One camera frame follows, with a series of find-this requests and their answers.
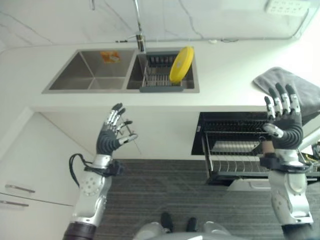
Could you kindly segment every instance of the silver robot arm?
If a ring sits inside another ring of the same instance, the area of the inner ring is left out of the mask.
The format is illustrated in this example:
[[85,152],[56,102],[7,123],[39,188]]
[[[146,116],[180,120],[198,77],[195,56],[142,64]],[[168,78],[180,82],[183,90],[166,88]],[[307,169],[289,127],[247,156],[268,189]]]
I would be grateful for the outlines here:
[[125,112],[122,106],[121,103],[116,104],[104,121],[96,142],[96,156],[93,163],[88,164],[81,154],[75,154],[81,158],[85,169],[80,183],[71,174],[79,185],[80,195],[63,240],[94,239],[96,228],[100,225],[106,208],[107,194],[112,183],[111,176],[116,176],[123,170],[121,164],[113,160],[112,153],[123,144],[138,137],[136,134],[131,134],[117,139],[119,130],[132,123],[132,121],[126,121],[117,125]]
[[286,91],[279,83],[275,87],[279,94],[269,89],[274,104],[265,97],[269,123],[263,126],[272,136],[274,152],[260,158],[260,164],[271,169],[268,178],[272,208],[286,239],[315,239],[317,233],[306,197],[306,172],[311,165],[300,162],[297,154],[303,140],[299,100],[292,86],[286,85]]

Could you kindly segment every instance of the white countertop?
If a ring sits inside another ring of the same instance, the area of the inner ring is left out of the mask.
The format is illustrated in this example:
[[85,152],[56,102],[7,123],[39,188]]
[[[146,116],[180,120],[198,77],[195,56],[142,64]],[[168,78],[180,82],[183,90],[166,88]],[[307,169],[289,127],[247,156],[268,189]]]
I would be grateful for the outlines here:
[[0,158],[33,112],[109,108],[118,102],[127,108],[157,107],[168,111],[264,111],[265,94],[252,80],[277,66],[320,85],[319,41],[317,35],[304,36],[299,41],[147,43],[147,49],[193,46],[199,93],[42,94],[76,50],[136,48],[136,43],[39,46],[4,51],[0,55]]

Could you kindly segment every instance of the marble wall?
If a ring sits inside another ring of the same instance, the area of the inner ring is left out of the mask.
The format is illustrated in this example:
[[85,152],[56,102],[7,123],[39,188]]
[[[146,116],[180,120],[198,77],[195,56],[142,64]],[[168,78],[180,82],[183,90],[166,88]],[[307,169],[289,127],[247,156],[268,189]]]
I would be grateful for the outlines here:
[[[0,50],[114,42],[137,32],[133,0],[94,2],[95,11],[89,0],[1,0]],[[302,19],[266,14],[266,2],[139,0],[139,6],[147,41],[291,36]]]

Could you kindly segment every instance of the foot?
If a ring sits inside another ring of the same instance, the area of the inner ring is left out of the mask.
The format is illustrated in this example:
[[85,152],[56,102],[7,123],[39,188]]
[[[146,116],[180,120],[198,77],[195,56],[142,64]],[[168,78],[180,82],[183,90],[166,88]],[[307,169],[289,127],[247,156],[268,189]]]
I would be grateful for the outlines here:
[[197,219],[195,217],[189,218],[185,231],[186,232],[196,232],[197,231]]
[[172,223],[172,218],[168,212],[163,212],[161,214],[161,225],[167,233],[172,233],[174,231],[174,224]]

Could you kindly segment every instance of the power outlet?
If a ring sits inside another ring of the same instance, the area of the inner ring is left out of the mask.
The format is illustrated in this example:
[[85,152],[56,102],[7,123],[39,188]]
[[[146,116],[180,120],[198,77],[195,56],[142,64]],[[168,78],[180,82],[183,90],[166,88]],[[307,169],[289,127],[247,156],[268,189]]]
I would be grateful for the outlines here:
[[303,17],[310,4],[307,0],[270,0],[265,11],[273,15]]

